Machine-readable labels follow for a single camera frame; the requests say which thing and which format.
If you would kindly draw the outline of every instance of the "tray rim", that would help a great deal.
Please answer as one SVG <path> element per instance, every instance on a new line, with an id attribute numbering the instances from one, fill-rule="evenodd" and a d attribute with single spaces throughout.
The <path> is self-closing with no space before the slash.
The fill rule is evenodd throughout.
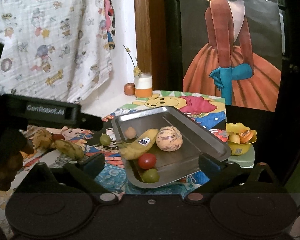
<path id="1" fill-rule="evenodd" d="M 204 130 L 205 132 L 207 132 L 208 134 L 211 135 L 211 137 L 213 139 L 216 139 L 217 141 L 219 141 L 221 144 L 223 144 L 226 148 L 226 153 L 224 154 L 224 156 L 227 156 L 226 159 L 228 159 L 230 156 L 231 156 L 231 149 L 230 147 L 228 146 L 228 144 L 224 141 L 222 141 L 221 139 L 219 139 L 218 137 L 216 137 L 215 135 L 213 135 L 209 130 L 207 130 L 206 128 L 204 128 L 203 126 L 201 126 L 200 124 L 198 124 L 197 122 L 194 122 L 189 116 L 187 116 L 186 114 L 184 114 L 183 112 L 181 112 L 179 109 L 175 108 L 174 106 L 159 106 L 159 107 L 154 107 L 154 108 L 150 108 L 150 109 L 142 109 L 142 110 L 138 110 L 136 112 L 133 112 L 133 113 L 127 113 L 127 114 L 122 114 L 122 115 L 119 115 L 119 116 L 115 116 L 112 120 L 111 120 L 111 125 L 112 125 L 112 128 L 114 130 L 114 135 L 116 137 L 116 140 L 118 140 L 118 138 L 122 139 L 121 136 L 120 136 L 120 133 L 119 133 L 119 129 L 117 127 L 117 124 L 116 124 L 116 120 L 120 119 L 122 116 L 127 116 L 127 115 L 133 115 L 133 114 L 136 114 L 136 113 L 140 113 L 140 112 L 149 112 L 149 111 L 153 111 L 154 109 L 158 109 L 158 108 L 162 108 L 162 109 L 165 109 L 164 111 L 162 111 L 161 113 L 163 112 L 169 112 L 167 111 L 167 109 L 172 109 L 173 111 L 176 111 L 178 112 L 179 114 L 182 114 L 183 116 L 185 116 L 188 120 L 190 120 L 191 122 L 193 122 L 195 125 L 197 125 L 198 127 L 200 127 L 202 130 Z M 129 161 L 127 161 L 125 158 L 122 157 L 122 162 L 124 164 L 124 169 L 126 170 L 126 174 L 127 174 L 127 179 L 136 187 L 140 187 L 140 188 L 145 188 L 145 189 L 153 189 L 153 188 L 158 188 L 158 187 L 163 187 L 165 185 L 168 185 L 170 183 L 173 183 L 175 181 L 177 181 L 178 179 L 174 180 L 174 181 L 171 181 L 169 183 L 166 183 L 166 184 L 160 184 L 159 182 L 156 182 L 156 183 L 144 183 L 144 182 L 141 182 L 139 181 L 133 174 L 133 170 L 132 170 L 132 167 L 129 163 Z"/>

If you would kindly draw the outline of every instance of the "wooden door frame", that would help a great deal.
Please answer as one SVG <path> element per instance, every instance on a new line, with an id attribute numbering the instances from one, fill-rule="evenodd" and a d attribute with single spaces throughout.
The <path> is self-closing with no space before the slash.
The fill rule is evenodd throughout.
<path id="1" fill-rule="evenodd" d="M 168 89 L 164 0 L 134 0 L 138 67 L 151 73 L 154 90 Z"/>

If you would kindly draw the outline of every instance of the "round black pad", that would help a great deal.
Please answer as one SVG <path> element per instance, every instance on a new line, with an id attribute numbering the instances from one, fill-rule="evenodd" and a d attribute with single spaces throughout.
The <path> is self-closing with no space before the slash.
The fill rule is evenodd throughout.
<path id="1" fill-rule="evenodd" d="M 210 209 L 222 226 L 241 236 L 276 236 L 294 222 L 297 214 L 290 195 L 276 191 L 271 184 L 261 182 L 253 187 L 232 187 L 216 194 Z"/>
<path id="2" fill-rule="evenodd" d="M 7 204 L 7 220 L 21 234 L 63 236 L 80 228 L 90 217 L 93 203 L 86 193 L 67 186 L 51 193 L 51 184 L 45 182 L 37 186 L 43 193 L 15 193 Z"/>

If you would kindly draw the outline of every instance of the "yellow bowl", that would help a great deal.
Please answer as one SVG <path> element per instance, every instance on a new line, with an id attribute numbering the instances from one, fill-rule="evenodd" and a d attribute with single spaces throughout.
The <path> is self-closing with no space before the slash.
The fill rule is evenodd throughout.
<path id="1" fill-rule="evenodd" d="M 228 135 L 231 133 L 242 133 L 246 130 L 250 130 L 249 127 L 244 126 L 242 123 L 238 122 L 236 124 L 234 123 L 226 123 L 226 130 Z M 240 143 L 234 143 L 228 141 L 228 145 L 231 149 L 231 155 L 239 156 L 242 154 L 247 153 L 247 151 L 250 149 L 251 145 L 257 141 L 257 131 L 251 130 L 253 133 L 253 137 L 249 141 L 249 143 L 240 144 Z"/>

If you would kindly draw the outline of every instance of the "screw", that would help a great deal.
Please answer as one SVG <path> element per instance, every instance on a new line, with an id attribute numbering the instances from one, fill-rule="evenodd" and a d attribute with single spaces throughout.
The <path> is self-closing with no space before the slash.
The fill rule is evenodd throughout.
<path id="1" fill-rule="evenodd" d="M 191 201 L 200 201 L 203 199 L 203 195 L 201 193 L 194 192 L 190 193 L 187 198 Z"/>
<path id="2" fill-rule="evenodd" d="M 103 193 L 100 195 L 102 201 L 113 201 L 115 199 L 115 194 L 112 193 Z"/>

